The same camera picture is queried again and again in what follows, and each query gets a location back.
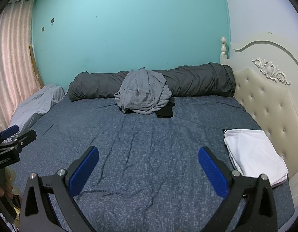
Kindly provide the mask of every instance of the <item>blue gripper pad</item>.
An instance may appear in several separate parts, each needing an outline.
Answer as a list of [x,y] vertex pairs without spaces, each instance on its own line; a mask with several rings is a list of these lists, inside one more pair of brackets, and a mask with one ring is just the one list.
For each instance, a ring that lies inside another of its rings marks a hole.
[[225,199],[228,195],[228,182],[213,159],[217,161],[217,158],[211,158],[204,148],[198,151],[198,162],[202,166],[213,189],[218,196]]
[[96,147],[90,146],[80,159],[75,160],[67,169],[68,193],[71,197],[79,195],[99,159]]
[[6,129],[5,131],[1,132],[1,139],[5,140],[11,137],[12,135],[15,135],[19,132],[19,127],[17,125],[13,125]]

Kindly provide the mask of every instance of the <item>teal wall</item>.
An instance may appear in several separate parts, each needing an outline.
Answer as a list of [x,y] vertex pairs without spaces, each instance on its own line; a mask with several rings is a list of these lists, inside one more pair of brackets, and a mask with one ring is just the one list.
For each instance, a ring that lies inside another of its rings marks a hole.
[[36,0],[33,9],[40,75],[64,88],[83,71],[219,62],[222,36],[226,0]]

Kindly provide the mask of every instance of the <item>wall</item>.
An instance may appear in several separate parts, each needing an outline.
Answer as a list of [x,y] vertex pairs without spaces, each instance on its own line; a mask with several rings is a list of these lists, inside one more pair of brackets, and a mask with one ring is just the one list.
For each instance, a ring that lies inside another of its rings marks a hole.
[[225,0],[36,0],[32,25],[44,83],[64,88],[83,71],[219,62],[229,34]]
[[227,0],[231,41],[272,32],[298,47],[298,13],[289,0]]

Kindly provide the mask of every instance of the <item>beige curtain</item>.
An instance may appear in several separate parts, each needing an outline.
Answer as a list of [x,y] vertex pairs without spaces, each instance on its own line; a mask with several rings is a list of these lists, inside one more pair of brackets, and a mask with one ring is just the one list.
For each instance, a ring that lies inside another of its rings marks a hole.
[[40,89],[29,52],[33,2],[13,2],[0,15],[0,131],[18,104]]

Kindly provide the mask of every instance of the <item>curtain rod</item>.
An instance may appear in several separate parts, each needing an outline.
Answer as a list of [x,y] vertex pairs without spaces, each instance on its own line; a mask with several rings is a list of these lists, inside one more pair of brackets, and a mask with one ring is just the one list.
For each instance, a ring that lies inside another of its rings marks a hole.
[[[21,0],[16,0],[15,2],[20,2]],[[29,0],[24,0],[24,1],[29,1]],[[35,0],[34,0],[35,1]],[[13,3],[13,2],[9,2],[9,3],[7,3],[7,4],[11,4],[11,3]]]

